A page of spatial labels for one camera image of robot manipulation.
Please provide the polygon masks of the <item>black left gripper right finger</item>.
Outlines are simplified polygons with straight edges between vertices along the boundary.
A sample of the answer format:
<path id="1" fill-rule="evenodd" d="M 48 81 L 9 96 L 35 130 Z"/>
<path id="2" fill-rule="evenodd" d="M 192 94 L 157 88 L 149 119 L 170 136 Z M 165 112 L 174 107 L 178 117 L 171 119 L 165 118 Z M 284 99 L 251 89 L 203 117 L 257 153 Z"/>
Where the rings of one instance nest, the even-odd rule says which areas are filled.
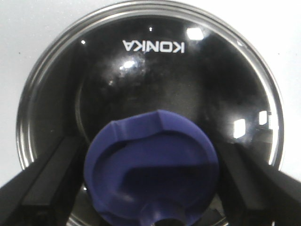
<path id="1" fill-rule="evenodd" d="M 231 226 L 299 226 L 301 184 L 239 144 L 218 143 L 218 195 Z"/>

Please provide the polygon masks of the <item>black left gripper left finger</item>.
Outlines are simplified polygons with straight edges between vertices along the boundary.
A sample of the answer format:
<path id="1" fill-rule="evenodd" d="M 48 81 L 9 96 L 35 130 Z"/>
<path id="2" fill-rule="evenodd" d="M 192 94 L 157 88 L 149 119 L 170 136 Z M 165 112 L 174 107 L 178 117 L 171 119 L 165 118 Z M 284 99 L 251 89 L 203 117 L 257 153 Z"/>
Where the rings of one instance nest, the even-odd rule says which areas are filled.
<path id="1" fill-rule="evenodd" d="M 64 226 L 83 182 L 87 145 L 64 137 L 0 189 L 2 226 Z"/>

